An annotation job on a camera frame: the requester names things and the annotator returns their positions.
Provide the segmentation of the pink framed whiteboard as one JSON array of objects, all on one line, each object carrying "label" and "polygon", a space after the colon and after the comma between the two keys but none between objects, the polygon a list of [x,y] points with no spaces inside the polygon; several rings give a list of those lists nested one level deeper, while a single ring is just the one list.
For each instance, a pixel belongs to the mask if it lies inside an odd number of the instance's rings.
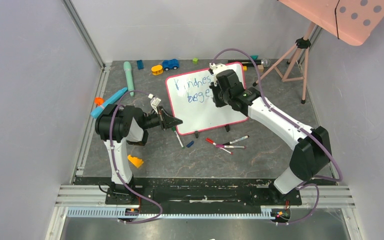
[{"label": "pink framed whiteboard", "polygon": [[180,135],[202,132],[225,125],[242,123],[248,117],[229,105],[216,107],[210,84],[214,76],[209,69],[170,76],[165,85],[172,115],[183,123],[176,126]]}]

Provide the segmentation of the blue marker cap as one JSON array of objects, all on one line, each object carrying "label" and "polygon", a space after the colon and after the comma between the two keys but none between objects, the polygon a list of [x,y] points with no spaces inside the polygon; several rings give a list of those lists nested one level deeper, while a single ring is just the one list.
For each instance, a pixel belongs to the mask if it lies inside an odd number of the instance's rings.
[{"label": "blue marker cap", "polygon": [[191,142],[189,142],[189,143],[186,145],[186,147],[187,147],[187,148],[190,148],[193,144],[194,144],[194,141],[192,140]]}]

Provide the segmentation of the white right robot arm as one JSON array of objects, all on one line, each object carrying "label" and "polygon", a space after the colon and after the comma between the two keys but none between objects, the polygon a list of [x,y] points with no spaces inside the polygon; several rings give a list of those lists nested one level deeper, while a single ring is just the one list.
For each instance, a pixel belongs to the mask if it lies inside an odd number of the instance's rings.
[{"label": "white right robot arm", "polygon": [[268,191],[273,203],[282,204],[289,198],[291,190],[314,178],[330,163],[330,139],[326,129],[302,124],[275,107],[259,90],[245,89],[232,69],[218,66],[209,73],[213,76],[209,88],[216,107],[230,106],[259,122],[292,149],[289,166]]}]

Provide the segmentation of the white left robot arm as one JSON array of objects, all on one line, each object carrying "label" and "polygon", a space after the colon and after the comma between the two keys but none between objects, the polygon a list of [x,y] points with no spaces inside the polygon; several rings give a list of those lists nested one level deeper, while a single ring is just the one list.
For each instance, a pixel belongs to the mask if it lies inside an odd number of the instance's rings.
[{"label": "white left robot arm", "polygon": [[120,108],[116,104],[109,104],[97,117],[95,132],[103,141],[110,160],[109,189],[118,194],[125,204],[131,204],[137,198],[137,190],[132,186],[134,177],[129,166],[127,145],[144,146],[149,137],[148,129],[159,127],[165,131],[182,123],[181,119],[170,115],[162,106],[145,113],[133,105]]}]

